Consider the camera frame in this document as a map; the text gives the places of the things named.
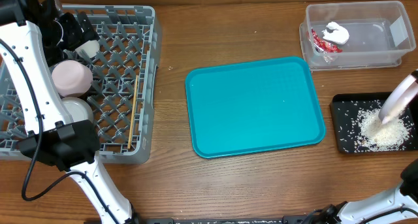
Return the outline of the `white tissue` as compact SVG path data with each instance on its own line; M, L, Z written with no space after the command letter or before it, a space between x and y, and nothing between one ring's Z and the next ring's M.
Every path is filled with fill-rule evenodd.
M349 40L349 32L336 22L329 22L322 30L323 38L327 41L343 45Z

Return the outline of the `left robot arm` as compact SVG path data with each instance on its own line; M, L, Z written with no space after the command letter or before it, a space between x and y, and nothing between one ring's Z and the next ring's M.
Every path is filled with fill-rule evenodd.
M85 13L60 10L57 0L1 0L1 57L24 114L20 152L33 163L57 167L85 193L102 223L140 223L99 157L89 120L74 121L53 83L50 66L66 51L99 51L99 36Z

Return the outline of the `large white plate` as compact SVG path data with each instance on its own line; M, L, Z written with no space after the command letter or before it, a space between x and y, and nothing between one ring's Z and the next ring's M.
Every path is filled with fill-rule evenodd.
M407 105L417 96L417 70L409 74L389 95L379 111L382 124L389 123L399 116Z

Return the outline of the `wooden chopstick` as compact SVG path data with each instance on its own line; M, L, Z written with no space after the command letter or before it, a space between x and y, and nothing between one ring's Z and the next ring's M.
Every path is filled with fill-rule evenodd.
M133 130L134 130L134 124L135 124L135 111L137 109L137 93L138 93L138 79L139 75L135 78L135 84L134 84L134 93L133 93L133 103L132 103L132 109L131 109L131 121L129 126L129 138L127 143L127 149L131 149L131 143L132 143L132 136L133 136Z

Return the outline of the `grey bowl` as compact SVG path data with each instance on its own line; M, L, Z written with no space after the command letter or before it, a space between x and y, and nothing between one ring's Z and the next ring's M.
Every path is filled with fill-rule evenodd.
M83 120L93 121L93 110L84 100L77 97L65 97L62 98L62 102L74 122Z

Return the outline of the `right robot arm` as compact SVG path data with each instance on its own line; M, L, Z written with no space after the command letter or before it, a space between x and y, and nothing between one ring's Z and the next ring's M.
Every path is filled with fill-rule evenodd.
M312 223L395 223L417 217L417 161L400 175L396 187L355 202L325 208Z

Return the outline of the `white cup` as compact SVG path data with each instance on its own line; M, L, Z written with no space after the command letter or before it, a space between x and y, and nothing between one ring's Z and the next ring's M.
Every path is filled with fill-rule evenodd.
M77 54L81 55L82 52L85 52L89 58L94 58L99 50L100 44L97 40L89 40L75 49Z

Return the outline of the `red snack wrapper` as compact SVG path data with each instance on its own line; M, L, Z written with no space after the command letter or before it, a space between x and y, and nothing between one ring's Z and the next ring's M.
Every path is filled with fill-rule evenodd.
M315 45L315 49L321 51L323 53L341 53L341 50L337 45L332 44L328 41L322 40L318 37L317 33L312 29L312 36L313 36L313 43Z

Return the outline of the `grey plastic dish rack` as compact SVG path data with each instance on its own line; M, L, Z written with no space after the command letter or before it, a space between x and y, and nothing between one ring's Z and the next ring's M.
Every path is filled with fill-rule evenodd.
M153 124L153 85L161 51L161 28L148 6L66 6L64 13L85 12L99 35L94 58L85 52L66 51L63 61L74 60L89 68L93 82L77 97L93 110L99 137L99 157L105 163L144 163L150 156ZM58 64L50 66L50 72ZM131 149L127 149L135 78L137 109ZM17 91L3 61L1 64L1 158L28 160L18 143L27 137Z

